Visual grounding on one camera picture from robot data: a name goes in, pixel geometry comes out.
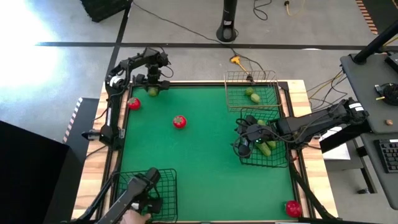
wire mesh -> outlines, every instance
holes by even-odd
[[[262,108],[280,106],[278,100],[278,82],[274,71],[238,71],[224,74],[226,102],[230,111],[239,111],[242,107]],[[260,96],[255,103],[245,94],[248,87]]]
[[[279,118],[278,108],[242,108],[241,118],[246,118],[247,115],[254,116],[257,120],[261,119],[269,124],[269,121]],[[263,167],[287,167],[287,148],[285,142],[276,141],[276,148],[272,149],[271,155],[265,156],[253,143],[249,145],[252,154],[250,158],[242,158],[239,160],[245,165],[263,166]]]
[[[176,222],[177,212],[177,172],[174,169],[159,169],[160,180],[156,184],[159,196],[162,198],[162,208],[159,214],[152,214],[152,222]],[[146,171],[122,172],[120,173],[118,192],[119,196],[127,189],[130,180],[137,174],[145,174]],[[149,192],[153,198],[157,198],[154,189]]]

tomato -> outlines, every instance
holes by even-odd
[[[302,209],[301,205],[295,200],[288,201],[286,203],[286,214],[292,218],[301,217]]]
[[[173,119],[173,125],[176,128],[184,128],[187,125],[187,119],[182,115],[178,115]]]
[[[130,98],[127,104],[131,110],[138,110],[141,107],[141,102],[136,97]]]

cucumber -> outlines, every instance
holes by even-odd
[[[253,101],[253,102],[255,102],[255,103],[260,103],[260,101],[261,101],[260,96],[257,95],[257,94],[255,94],[255,93],[253,93],[253,94],[250,96],[250,99],[251,99],[251,101]]]
[[[159,90],[156,87],[149,87],[148,88],[148,95],[149,96],[157,96]]]
[[[246,94],[246,96],[251,96],[254,93],[254,89],[251,87],[248,87],[246,89],[246,91],[244,92],[244,94]]]
[[[257,124],[260,124],[260,125],[267,125],[266,122],[263,121],[263,120],[258,120],[258,121],[257,121]]]
[[[265,142],[261,144],[254,144],[265,156],[270,156],[271,155],[271,150],[268,148],[267,144]]]
[[[276,141],[267,141],[267,145],[271,150],[276,149]]]

wooden board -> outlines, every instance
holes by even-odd
[[[293,106],[293,112],[295,116],[303,116],[311,113],[310,103],[308,102],[307,92],[305,90],[305,85],[303,80],[280,80],[281,82],[288,82],[289,84],[289,92],[290,99]],[[101,96],[99,98],[98,109],[96,113],[96,117],[99,117],[102,112],[107,107],[106,99],[108,95],[103,86],[101,91]],[[287,103],[284,98],[283,91],[281,92],[282,98],[282,106],[284,112],[289,114],[287,111]],[[124,109],[126,107],[127,100],[127,92],[123,96],[123,104],[121,108],[121,114],[119,118],[119,126],[122,126],[122,122],[124,119]],[[100,129],[102,125],[104,125],[105,116],[95,121],[93,128]],[[312,141],[311,145],[319,147],[318,141]],[[98,141],[92,141],[88,145],[88,152],[90,153],[97,148],[101,147],[102,143]],[[78,218],[82,215],[87,207],[92,203],[95,199],[96,195],[101,189],[101,181],[104,174],[105,160],[106,155],[108,153],[108,149],[105,148],[100,152],[97,152],[91,155],[85,162],[85,166],[83,168],[83,173],[81,175],[79,190],[75,202],[75,207],[73,209],[72,218]],[[116,159],[117,152],[114,152],[112,169],[114,167],[114,160]],[[322,152],[318,149],[305,148],[303,149],[303,157],[304,163],[307,170],[308,181],[310,183],[310,188],[315,196],[319,199],[319,201],[323,204],[323,206],[334,216],[337,217],[336,205],[333,198],[333,193],[330,188],[328,174],[326,172],[325,163],[323,161]],[[300,198],[302,203],[305,203],[305,196],[300,190]],[[104,206],[104,210],[108,210],[109,204],[109,192],[106,197],[106,202]],[[308,211],[304,210],[304,214],[306,217],[308,216]]]

person's hand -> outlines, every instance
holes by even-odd
[[[146,221],[150,219],[150,214],[145,214],[142,216],[134,210],[127,210],[122,217],[120,224],[145,224]]]

